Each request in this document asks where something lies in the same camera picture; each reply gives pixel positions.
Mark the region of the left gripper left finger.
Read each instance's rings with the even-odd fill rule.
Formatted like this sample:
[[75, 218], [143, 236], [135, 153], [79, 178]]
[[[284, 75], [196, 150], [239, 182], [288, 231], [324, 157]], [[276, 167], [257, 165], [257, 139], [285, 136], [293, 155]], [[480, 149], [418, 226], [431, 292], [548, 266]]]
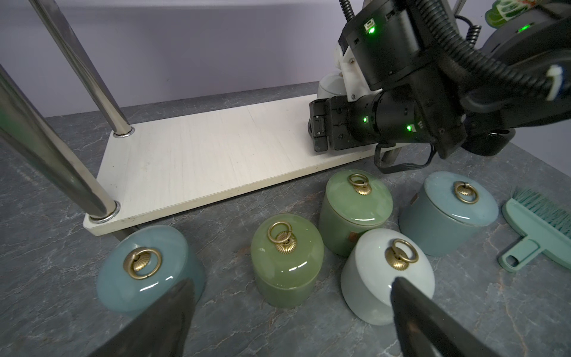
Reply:
[[179, 281], [91, 355], [182, 356], [195, 307], [193, 281]]

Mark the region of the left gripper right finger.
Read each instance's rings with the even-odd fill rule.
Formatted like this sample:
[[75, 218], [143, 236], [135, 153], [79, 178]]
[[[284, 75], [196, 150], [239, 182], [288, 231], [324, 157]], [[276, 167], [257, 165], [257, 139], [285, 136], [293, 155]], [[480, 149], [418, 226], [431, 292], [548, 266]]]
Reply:
[[409, 280], [396, 278], [390, 293], [404, 356], [496, 356]]

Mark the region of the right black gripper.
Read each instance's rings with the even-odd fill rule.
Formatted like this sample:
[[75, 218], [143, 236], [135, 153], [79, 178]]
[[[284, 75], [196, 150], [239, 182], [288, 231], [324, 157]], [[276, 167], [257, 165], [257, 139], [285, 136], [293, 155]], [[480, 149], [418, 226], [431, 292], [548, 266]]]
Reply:
[[350, 102], [347, 96], [309, 104], [308, 131], [314, 151], [348, 150], [372, 144], [432, 144], [446, 153], [443, 126], [429, 117], [428, 97], [411, 86], [397, 86]]

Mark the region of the small blue tea canister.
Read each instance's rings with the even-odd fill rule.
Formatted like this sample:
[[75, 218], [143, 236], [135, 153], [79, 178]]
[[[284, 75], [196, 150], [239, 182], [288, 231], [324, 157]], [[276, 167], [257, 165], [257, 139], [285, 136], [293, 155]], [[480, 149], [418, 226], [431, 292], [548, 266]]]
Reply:
[[113, 312], [135, 318], [178, 282], [194, 284], [202, 296], [205, 269], [188, 240], [170, 226], [150, 226], [121, 241], [104, 261], [96, 290]]

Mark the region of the large white tea canister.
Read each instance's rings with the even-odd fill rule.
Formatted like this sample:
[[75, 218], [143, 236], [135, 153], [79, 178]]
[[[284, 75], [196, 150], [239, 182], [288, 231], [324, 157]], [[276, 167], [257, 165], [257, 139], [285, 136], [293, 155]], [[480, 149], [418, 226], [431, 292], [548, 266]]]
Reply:
[[407, 279], [428, 298], [434, 297], [434, 271], [416, 243], [386, 228], [367, 231], [343, 267], [343, 299], [362, 321], [375, 326], [391, 324], [390, 294], [397, 278]]

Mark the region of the large green tea canister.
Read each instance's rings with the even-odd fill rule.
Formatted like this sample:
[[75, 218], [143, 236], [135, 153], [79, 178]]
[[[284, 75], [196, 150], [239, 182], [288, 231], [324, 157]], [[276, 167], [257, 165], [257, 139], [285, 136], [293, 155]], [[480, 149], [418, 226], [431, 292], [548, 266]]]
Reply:
[[360, 236], [382, 227], [393, 212], [393, 197], [379, 178], [363, 170], [343, 170], [326, 186], [318, 230], [324, 245], [348, 257]]

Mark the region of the large light blue tea canister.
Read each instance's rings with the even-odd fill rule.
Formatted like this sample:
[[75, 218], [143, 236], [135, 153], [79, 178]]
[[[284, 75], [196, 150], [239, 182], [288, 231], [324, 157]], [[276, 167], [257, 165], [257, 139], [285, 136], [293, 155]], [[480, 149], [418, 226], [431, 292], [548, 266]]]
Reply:
[[451, 172], [427, 176], [401, 210], [399, 228], [429, 256], [458, 249], [499, 215], [495, 198], [477, 181]]

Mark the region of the small green tea canister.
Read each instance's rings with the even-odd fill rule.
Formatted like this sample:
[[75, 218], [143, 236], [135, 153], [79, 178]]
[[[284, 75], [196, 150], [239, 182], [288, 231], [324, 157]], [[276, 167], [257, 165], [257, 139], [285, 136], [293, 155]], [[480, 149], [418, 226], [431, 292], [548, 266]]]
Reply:
[[257, 288], [277, 308], [290, 309], [312, 294], [324, 262], [319, 230], [296, 214], [268, 218], [251, 241]]

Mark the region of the small white tea canister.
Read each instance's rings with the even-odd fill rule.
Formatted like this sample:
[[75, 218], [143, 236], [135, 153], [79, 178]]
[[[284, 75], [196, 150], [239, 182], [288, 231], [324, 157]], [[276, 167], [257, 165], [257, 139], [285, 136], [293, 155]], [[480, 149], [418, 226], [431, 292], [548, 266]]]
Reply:
[[323, 77], [318, 84], [318, 99], [327, 99], [334, 97], [346, 97], [346, 87], [343, 80], [343, 74], [340, 71], [334, 71]]

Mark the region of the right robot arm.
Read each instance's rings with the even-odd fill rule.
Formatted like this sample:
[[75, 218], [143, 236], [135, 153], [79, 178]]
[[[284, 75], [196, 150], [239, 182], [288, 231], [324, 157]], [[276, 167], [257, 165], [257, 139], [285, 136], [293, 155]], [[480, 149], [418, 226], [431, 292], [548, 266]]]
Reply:
[[464, 148], [499, 153], [517, 128], [570, 118], [570, 3], [541, 1], [501, 25], [477, 48], [464, 37], [447, 1], [341, 2], [338, 40], [345, 92], [309, 105], [313, 148], [428, 144], [432, 156]]

